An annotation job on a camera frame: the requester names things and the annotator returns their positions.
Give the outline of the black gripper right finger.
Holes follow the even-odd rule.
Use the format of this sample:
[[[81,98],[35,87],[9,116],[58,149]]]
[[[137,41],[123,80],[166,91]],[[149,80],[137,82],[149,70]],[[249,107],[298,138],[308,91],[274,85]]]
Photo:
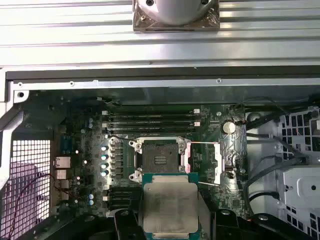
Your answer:
[[[309,236],[268,213],[248,220],[218,208],[208,189],[199,189],[199,222],[209,240],[308,240]]]

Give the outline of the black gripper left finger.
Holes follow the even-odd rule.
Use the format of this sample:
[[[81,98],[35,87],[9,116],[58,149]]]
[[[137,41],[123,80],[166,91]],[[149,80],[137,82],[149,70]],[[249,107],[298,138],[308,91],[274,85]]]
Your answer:
[[[32,227],[25,240],[141,240],[141,193],[101,193],[64,204]]]

